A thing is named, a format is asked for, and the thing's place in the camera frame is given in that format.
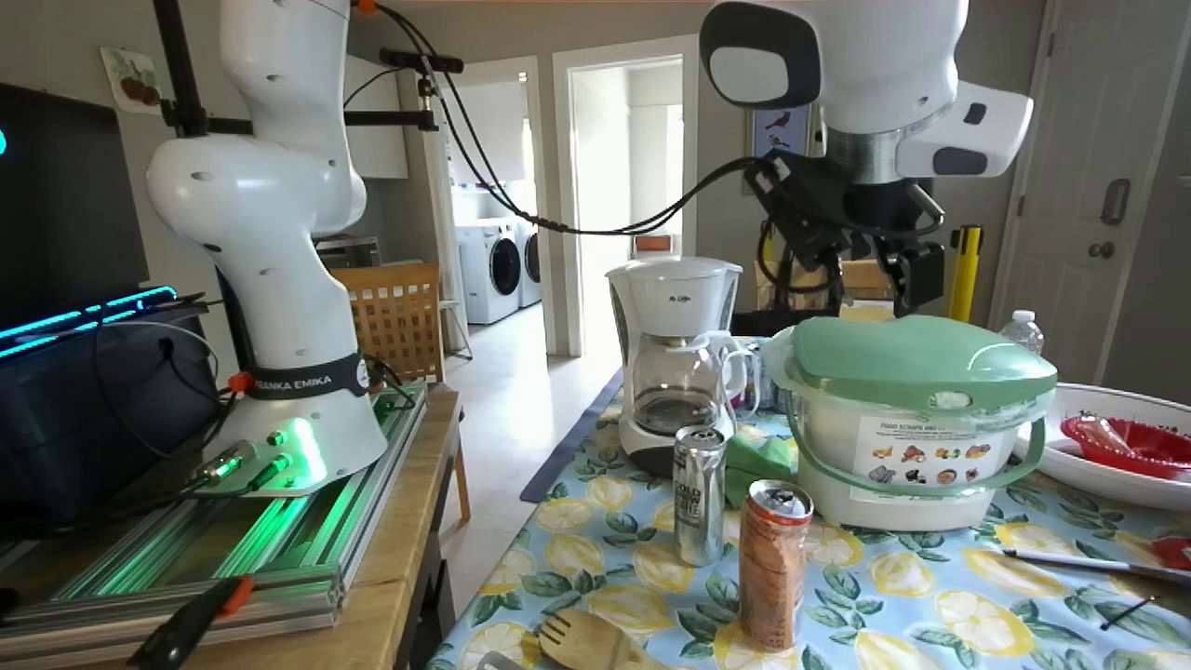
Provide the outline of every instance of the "soda can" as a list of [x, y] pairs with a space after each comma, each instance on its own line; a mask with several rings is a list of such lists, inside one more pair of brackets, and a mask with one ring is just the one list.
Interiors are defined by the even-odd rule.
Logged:
[[727, 437], [712, 423], [674, 431], [674, 539], [687, 565], [723, 553]]
[[792, 649], [814, 501], [785, 479], [751, 479], [741, 514], [741, 628], [751, 649]]

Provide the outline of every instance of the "dryer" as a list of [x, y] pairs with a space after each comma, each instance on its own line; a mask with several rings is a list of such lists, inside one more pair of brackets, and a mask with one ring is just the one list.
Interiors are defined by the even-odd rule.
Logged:
[[541, 266], [541, 230], [537, 225], [517, 225], [517, 241], [522, 241], [522, 310], [541, 305], [543, 300], [543, 266]]
[[485, 326], [522, 310], [522, 245], [510, 218], [454, 226], [470, 325]]

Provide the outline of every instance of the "plastic bottle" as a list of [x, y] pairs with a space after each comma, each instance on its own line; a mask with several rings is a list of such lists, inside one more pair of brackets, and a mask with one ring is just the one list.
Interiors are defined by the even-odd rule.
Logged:
[[1011, 319], [1001, 326], [1001, 336], [1034, 355], [1042, 355], [1042, 341], [1045, 341], [1034, 310], [1011, 310]]

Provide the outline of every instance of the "white coffee maker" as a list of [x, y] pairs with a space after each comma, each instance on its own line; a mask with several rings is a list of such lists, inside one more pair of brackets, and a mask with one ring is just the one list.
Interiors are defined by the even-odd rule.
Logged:
[[628, 462], [650, 478], [674, 470], [674, 431], [733, 419], [727, 396], [733, 383], [731, 325], [741, 267], [708, 256], [634, 261], [607, 271], [619, 305], [627, 355], [627, 403], [619, 441]]

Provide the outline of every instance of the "floral tablecloth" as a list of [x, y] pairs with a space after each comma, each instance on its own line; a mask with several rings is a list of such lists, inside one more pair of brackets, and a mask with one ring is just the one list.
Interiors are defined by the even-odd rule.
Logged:
[[[547, 612], [594, 612], [661, 665], [1191, 665], [1191, 594], [1143, 582], [1042, 571], [998, 547], [1156, 562], [1156, 535], [1191, 516], [1092, 499], [1050, 478], [1001, 490], [967, 532], [859, 532], [813, 524], [813, 565], [789, 653], [751, 653], [738, 628], [738, 524], [727, 553], [687, 571], [674, 553], [671, 483], [648, 479], [602, 419], [537, 505], [493, 582], [443, 642], [433, 670], [499, 653], [550, 665], [537, 649]], [[1105, 618], [1156, 594], [1103, 628]]]

